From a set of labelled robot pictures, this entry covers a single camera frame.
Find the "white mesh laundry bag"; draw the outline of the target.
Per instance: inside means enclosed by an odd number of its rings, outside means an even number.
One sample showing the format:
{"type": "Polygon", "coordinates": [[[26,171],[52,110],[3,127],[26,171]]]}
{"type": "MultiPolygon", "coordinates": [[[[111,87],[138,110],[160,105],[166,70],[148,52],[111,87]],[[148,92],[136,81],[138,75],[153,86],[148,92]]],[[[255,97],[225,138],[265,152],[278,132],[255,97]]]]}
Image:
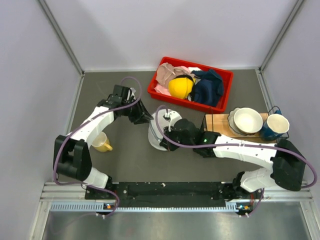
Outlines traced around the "white mesh laundry bag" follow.
{"type": "Polygon", "coordinates": [[[182,119],[182,117],[177,111],[172,110],[172,109],[169,109],[169,110],[160,109],[158,111],[157,116],[156,116],[156,113],[153,113],[152,116],[153,116],[153,120],[151,120],[149,122],[149,127],[148,127],[148,141],[149,141],[150,145],[152,147],[154,147],[155,149],[160,150],[160,151],[168,151],[165,147],[160,145],[160,143],[162,142],[162,140],[164,138],[157,127],[156,121],[158,122],[159,128],[162,130],[162,132],[164,132],[165,127],[173,127],[174,124],[178,120],[182,119]],[[167,122],[163,118],[165,111],[171,112],[171,121],[170,122],[167,122]]]}

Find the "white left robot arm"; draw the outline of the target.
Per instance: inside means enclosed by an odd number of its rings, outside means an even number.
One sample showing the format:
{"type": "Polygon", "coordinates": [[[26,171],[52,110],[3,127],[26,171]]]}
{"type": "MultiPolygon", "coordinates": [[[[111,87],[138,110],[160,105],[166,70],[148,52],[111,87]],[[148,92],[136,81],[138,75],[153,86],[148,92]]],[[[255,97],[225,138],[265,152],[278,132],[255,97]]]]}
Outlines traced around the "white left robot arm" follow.
{"type": "Polygon", "coordinates": [[[115,85],[113,93],[101,100],[92,114],[68,135],[59,135],[54,142],[53,176],[77,180],[96,188],[102,198],[114,191],[110,178],[92,166],[89,148],[100,133],[117,118],[125,116],[135,125],[153,119],[132,88],[115,85]]]}

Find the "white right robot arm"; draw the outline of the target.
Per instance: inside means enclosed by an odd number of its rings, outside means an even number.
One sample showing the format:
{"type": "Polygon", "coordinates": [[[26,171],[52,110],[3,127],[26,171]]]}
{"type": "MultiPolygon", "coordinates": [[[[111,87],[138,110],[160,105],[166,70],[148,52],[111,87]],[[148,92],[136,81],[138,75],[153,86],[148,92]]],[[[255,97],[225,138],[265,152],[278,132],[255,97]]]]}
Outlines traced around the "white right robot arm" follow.
{"type": "Polygon", "coordinates": [[[306,164],[289,140],[282,139],[276,144],[243,141],[201,130],[185,118],[166,127],[157,123],[156,127],[163,136],[160,145],[169,151],[188,148],[204,158],[235,159],[259,166],[254,171],[240,172],[234,178],[233,192],[239,198],[273,186],[292,192],[302,188],[306,164]]]}

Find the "navy blue garment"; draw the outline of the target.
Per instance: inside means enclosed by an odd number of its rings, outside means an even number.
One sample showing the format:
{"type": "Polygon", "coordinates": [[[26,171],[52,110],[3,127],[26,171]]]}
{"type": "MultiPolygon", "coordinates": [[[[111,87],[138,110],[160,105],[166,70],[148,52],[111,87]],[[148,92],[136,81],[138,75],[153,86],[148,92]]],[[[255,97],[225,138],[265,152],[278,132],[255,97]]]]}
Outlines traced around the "navy blue garment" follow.
{"type": "Polygon", "coordinates": [[[224,95],[222,77],[214,70],[193,70],[191,72],[199,81],[193,86],[190,98],[193,102],[216,107],[224,95]]]}

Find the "pink garment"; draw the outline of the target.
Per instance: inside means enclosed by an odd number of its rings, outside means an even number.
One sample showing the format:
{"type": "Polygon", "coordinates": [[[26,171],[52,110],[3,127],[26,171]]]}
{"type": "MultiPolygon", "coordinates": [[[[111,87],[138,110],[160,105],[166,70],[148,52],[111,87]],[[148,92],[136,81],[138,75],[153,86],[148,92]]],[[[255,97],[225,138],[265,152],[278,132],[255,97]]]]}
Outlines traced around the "pink garment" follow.
{"type": "Polygon", "coordinates": [[[180,75],[190,75],[190,70],[185,66],[173,66],[170,63],[161,64],[156,70],[157,81],[154,88],[157,93],[169,96],[168,84],[171,80],[180,75]]]}

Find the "beige garment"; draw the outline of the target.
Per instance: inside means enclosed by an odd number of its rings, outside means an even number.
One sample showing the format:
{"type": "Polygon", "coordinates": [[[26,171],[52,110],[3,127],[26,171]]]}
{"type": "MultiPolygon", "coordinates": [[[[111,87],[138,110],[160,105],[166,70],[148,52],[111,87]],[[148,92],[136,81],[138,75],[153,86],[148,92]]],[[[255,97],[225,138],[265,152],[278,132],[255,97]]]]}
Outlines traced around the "beige garment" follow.
{"type": "Polygon", "coordinates": [[[165,62],[157,68],[155,79],[161,86],[167,87],[175,77],[174,67],[170,63],[165,62]]]}

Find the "yellow mug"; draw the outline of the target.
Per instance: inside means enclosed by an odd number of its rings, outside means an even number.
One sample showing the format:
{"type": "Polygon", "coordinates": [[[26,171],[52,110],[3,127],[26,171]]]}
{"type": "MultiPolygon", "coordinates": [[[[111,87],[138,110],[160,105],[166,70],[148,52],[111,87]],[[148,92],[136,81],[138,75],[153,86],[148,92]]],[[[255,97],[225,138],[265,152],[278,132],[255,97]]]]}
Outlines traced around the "yellow mug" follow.
{"type": "Polygon", "coordinates": [[[113,147],[111,146],[110,141],[104,132],[101,132],[94,139],[91,146],[101,153],[110,152],[113,150],[113,147]]]}

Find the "cream bowl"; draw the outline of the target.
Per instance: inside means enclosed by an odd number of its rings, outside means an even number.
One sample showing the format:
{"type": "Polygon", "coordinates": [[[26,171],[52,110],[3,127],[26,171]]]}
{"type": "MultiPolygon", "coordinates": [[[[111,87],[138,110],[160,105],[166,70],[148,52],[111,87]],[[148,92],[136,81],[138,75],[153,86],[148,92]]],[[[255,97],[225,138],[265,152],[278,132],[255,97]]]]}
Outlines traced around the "cream bowl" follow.
{"type": "Polygon", "coordinates": [[[229,128],[241,136],[251,136],[258,133],[264,123],[262,116],[249,107],[236,107],[230,111],[227,121],[229,128]]]}

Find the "white garment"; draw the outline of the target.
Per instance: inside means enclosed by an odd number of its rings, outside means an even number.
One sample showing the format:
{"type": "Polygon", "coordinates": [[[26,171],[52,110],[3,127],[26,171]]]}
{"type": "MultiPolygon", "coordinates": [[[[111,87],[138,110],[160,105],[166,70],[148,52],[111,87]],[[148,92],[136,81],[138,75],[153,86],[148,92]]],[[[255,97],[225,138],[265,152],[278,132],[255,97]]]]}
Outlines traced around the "white garment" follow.
{"type": "Polygon", "coordinates": [[[199,67],[188,67],[188,70],[190,73],[194,72],[194,71],[202,71],[202,69],[200,69],[199,67]]]}

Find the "red plastic bin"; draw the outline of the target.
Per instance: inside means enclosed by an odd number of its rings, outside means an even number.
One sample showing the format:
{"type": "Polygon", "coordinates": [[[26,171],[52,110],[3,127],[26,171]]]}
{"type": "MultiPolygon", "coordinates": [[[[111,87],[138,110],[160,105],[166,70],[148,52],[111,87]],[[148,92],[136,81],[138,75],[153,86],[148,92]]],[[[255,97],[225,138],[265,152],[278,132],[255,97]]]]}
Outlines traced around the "red plastic bin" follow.
{"type": "Polygon", "coordinates": [[[207,66],[207,65],[203,65],[203,64],[199,64],[199,63],[195,63],[195,62],[190,62],[190,61],[186,61],[186,60],[181,60],[181,59],[177,59],[177,58],[172,58],[172,57],[168,57],[168,56],[164,56],[161,59],[159,65],[161,65],[163,63],[172,64],[174,67],[179,67],[179,66],[198,67],[203,71],[208,71],[209,69],[215,70],[215,72],[222,77],[224,94],[220,98],[219,102],[217,103],[217,106],[215,106],[215,107],[192,102],[189,100],[179,99],[179,98],[168,96],[168,95],[164,95],[159,92],[156,92],[156,90],[155,90],[155,87],[158,83],[156,81],[157,74],[155,73],[153,78],[151,79],[148,87],[147,87],[147,92],[150,94],[150,96],[153,99],[160,100],[160,101],[167,102],[167,103],[171,103],[171,104],[178,105],[178,106],[182,106],[182,107],[186,107],[189,109],[197,110],[200,112],[209,113],[209,114],[221,114],[226,110],[229,95],[230,95],[230,90],[231,90],[231,86],[232,86],[232,82],[233,82],[233,77],[234,77],[234,73],[232,71],[224,70],[221,68],[216,68],[213,66],[207,66]]]}

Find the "blue cup cream inside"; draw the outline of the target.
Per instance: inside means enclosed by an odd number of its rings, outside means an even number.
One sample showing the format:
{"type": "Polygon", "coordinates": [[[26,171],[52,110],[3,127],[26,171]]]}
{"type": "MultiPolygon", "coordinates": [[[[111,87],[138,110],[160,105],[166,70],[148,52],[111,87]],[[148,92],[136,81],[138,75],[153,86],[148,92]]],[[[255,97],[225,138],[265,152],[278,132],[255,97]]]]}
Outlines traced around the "blue cup cream inside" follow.
{"type": "Polygon", "coordinates": [[[290,122],[283,116],[280,108],[274,106],[272,110],[275,110],[274,113],[268,115],[259,132],[264,141],[275,141],[290,130],[290,122]]]}

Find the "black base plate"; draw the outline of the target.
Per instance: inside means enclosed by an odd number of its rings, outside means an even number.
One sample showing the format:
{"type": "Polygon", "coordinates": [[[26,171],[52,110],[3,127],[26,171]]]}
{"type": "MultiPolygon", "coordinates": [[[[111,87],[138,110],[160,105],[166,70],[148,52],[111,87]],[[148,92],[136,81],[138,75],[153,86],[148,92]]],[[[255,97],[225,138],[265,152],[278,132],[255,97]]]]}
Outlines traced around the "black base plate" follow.
{"type": "Polygon", "coordinates": [[[107,190],[120,199],[119,206],[151,208],[224,207],[232,200],[258,200],[252,193],[222,182],[114,182],[107,190]]]}

